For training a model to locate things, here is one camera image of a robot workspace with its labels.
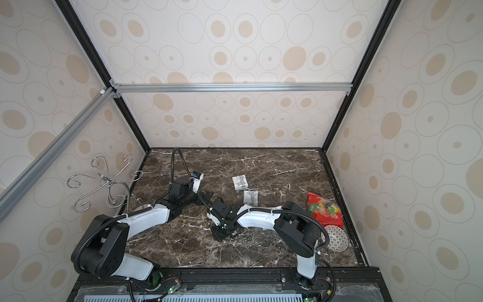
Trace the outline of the white lift-off box base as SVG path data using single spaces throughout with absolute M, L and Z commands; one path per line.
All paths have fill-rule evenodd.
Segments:
M 244 204 L 249 206 L 258 206 L 259 205 L 259 192 L 252 191 L 252 190 L 245 190 L 244 191 Z

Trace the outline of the white gift box grey bow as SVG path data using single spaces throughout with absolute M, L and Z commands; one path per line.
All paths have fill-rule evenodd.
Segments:
M 243 191 L 249 188 L 249 184 L 245 175 L 234 176 L 232 177 L 232 181 L 233 181 L 235 191 L 240 191 L 240 190 Z

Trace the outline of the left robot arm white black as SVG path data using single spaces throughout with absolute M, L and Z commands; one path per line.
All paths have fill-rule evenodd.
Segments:
M 89 225 L 71 255 L 74 270 L 78 274 L 136 279 L 152 283 L 160 276 L 159 268 L 144 258 L 126 253 L 127 242 L 132 237 L 158 225 L 168 223 L 191 204 L 211 204 L 212 191 L 193 191 L 192 179 L 181 182 L 169 190 L 168 197 L 155 200 L 132 214 L 119 216 L 98 215 Z

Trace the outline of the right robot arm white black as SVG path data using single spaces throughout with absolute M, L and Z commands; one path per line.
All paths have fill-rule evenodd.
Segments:
M 214 223 L 214 238 L 221 242 L 238 229 L 258 228 L 277 233 L 297 255 L 297 272 L 307 280 L 315 277 L 318 255 L 330 243 L 325 227 L 299 205 L 261 208 L 245 204 L 230 206 L 221 199 L 208 206 L 207 217 Z

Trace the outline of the red snack bag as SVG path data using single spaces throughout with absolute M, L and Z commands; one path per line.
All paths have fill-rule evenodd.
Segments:
M 332 203 L 319 195 L 308 193 L 307 211 L 324 227 L 333 225 L 343 227 L 343 216 L 337 204 Z

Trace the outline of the horizontal aluminium rail back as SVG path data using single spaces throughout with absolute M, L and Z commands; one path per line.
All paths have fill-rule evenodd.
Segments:
M 115 84 L 119 93 L 350 92 L 352 83 Z

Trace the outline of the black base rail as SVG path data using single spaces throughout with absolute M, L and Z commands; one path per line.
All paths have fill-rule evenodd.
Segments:
M 294 268 L 162 269 L 160 284 L 81 276 L 68 301 L 391 301 L 377 268 L 318 268 L 304 281 Z

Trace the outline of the diagonal aluminium rail left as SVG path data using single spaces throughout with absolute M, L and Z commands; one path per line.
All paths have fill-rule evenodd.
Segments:
M 26 195 L 45 171 L 74 141 L 93 116 L 112 99 L 114 89 L 104 88 L 73 121 L 47 146 L 47 148 L 9 185 L 1 195 L 1 220 L 4 220 Z

